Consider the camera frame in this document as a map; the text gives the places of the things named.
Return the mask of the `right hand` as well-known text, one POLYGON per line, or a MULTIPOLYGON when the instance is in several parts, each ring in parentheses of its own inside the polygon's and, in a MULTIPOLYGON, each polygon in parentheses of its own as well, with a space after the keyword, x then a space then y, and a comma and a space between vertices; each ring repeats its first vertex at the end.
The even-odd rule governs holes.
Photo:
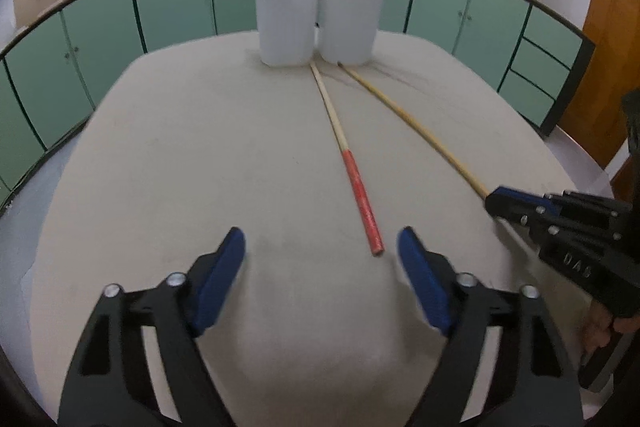
POLYGON ((611 340, 612 332, 618 329, 620 320, 596 300, 591 305, 582 320, 579 329, 579 340, 583 355, 592 355, 599 348, 604 348, 611 340))

